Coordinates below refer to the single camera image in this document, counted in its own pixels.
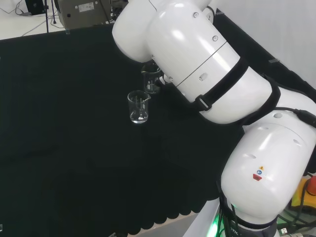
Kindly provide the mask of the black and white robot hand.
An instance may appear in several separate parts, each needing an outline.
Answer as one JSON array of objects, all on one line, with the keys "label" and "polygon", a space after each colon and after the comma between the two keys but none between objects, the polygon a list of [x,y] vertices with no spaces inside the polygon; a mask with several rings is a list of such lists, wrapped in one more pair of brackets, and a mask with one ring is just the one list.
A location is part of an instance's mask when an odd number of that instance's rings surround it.
[{"label": "black and white robot hand", "polygon": [[156,80],[155,85],[158,87],[163,87],[165,85],[173,84],[173,79],[166,74],[162,73]]}]

